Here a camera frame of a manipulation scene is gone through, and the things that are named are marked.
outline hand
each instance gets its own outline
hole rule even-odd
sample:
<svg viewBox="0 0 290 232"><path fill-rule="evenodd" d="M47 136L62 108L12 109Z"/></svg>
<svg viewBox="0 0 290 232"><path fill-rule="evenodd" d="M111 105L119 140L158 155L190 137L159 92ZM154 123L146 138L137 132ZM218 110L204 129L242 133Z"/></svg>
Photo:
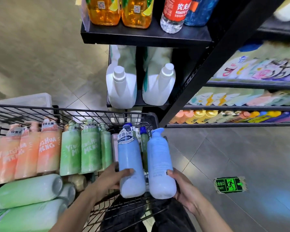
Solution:
<svg viewBox="0 0 290 232"><path fill-rule="evenodd" d="M119 189L120 179L134 173L133 169L124 169L122 171L115 172L115 168L117 166L118 162L112 163L104 170L98 179L90 185L90 188L95 191L97 201L100 201L109 189Z"/></svg>
<svg viewBox="0 0 290 232"><path fill-rule="evenodd" d="M179 189L177 189L174 198L184 205L191 213L196 213L196 197L200 194L198 189L193 186L191 181L176 168L174 170L168 169L168 175L175 179L178 183Z"/></svg>

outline left hand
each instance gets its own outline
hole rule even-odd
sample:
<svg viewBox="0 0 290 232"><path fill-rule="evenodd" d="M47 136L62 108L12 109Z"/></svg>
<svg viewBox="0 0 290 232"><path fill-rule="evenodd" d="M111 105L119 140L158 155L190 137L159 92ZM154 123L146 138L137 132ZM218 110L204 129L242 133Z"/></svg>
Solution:
<svg viewBox="0 0 290 232"><path fill-rule="evenodd" d="M109 189L119 189L120 179L134 173L133 169L124 169L122 171L115 172L115 168L117 166L118 162L112 163L104 170L96 181L90 185L90 188L96 193L97 201L100 201Z"/></svg>

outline green exit sign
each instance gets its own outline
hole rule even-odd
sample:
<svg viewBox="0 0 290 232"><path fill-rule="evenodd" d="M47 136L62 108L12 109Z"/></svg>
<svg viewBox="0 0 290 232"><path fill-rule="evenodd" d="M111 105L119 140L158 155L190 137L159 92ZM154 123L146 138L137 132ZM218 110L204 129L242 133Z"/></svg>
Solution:
<svg viewBox="0 0 290 232"><path fill-rule="evenodd" d="M216 178L214 184L219 193L228 194L247 190L244 177Z"/></svg>

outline red bottle label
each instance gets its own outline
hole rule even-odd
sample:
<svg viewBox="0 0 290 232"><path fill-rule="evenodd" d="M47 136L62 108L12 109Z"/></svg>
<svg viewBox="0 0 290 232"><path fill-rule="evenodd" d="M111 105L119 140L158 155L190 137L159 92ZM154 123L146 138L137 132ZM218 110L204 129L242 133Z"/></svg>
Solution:
<svg viewBox="0 0 290 232"><path fill-rule="evenodd" d="M165 0L163 14L166 18L173 21L185 19L192 0Z"/></svg>

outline white cap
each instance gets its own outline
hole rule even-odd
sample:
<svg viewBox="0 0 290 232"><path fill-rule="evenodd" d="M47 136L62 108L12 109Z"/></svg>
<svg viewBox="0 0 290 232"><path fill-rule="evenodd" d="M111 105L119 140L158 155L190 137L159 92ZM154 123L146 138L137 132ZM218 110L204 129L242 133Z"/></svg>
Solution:
<svg viewBox="0 0 290 232"><path fill-rule="evenodd" d="M113 78L116 82L122 82L126 78L125 69L122 66L114 68Z"/></svg>
<svg viewBox="0 0 290 232"><path fill-rule="evenodd" d="M174 72L174 65L172 63L167 63L163 68L162 68L162 73L166 76L172 76Z"/></svg>

